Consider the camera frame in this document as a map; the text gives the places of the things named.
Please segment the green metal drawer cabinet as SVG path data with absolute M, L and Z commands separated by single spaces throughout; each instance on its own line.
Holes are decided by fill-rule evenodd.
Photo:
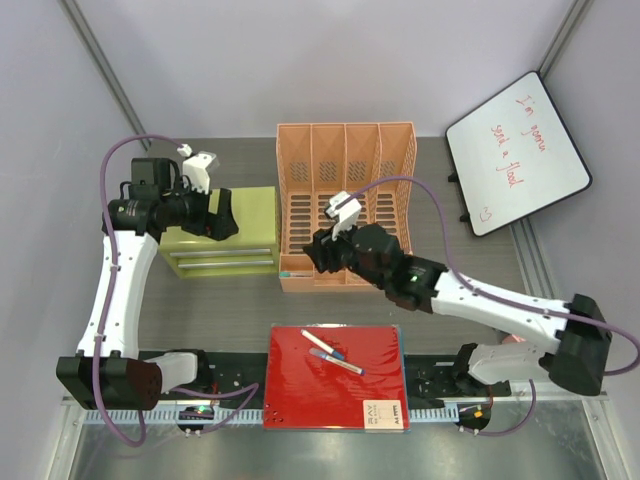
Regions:
M 279 269 L 279 196 L 273 186 L 232 190 L 239 232 L 215 241 L 178 227 L 162 235 L 158 255 L 180 278 L 275 274 Z

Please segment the orange plastic file organizer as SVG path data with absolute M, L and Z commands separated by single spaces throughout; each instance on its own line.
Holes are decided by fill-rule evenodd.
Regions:
M 411 122 L 283 123 L 276 159 L 282 210 L 279 279 L 286 293 L 366 292 L 348 270 L 321 273 L 303 248 L 377 223 L 411 250 L 408 211 L 417 156 Z

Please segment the teal capped white pen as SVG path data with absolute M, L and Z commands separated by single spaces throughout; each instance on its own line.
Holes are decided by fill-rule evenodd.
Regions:
M 301 271 L 281 271 L 279 273 L 280 278 L 312 278 L 312 272 L 301 272 Z

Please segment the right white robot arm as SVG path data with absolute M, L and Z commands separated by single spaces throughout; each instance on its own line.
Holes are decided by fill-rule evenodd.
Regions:
M 453 386 L 462 394 L 529 379 L 548 379 L 583 396 L 601 392 L 611 334 L 588 296 L 548 300 L 458 279 L 439 262 L 405 253 L 378 224 L 338 235 L 320 229 L 303 251 L 318 272 L 348 270 L 405 310 L 454 316 L 521 338 L 519 344 L 463 345 L 451 371 Z

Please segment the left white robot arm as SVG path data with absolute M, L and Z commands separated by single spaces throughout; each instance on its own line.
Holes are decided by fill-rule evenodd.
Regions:
M 210 176 L 218 164 L 209 152 L 183 163 L 136 158 L 130 181 L 109 201 L 91 317 L 75 354 L 59 358 L 56 366 L 57 378 L 84 409 L 149 411 L 176 387 L 193 399 L 211 392 L 213 374 L 203 351 L 170 350 L 143 360 L 138 332 L 145 284 L 162 234 L 178 227 L 222 241 L 239 231 L 230 190 L 220 189 L 216 212 L 209 210 Z

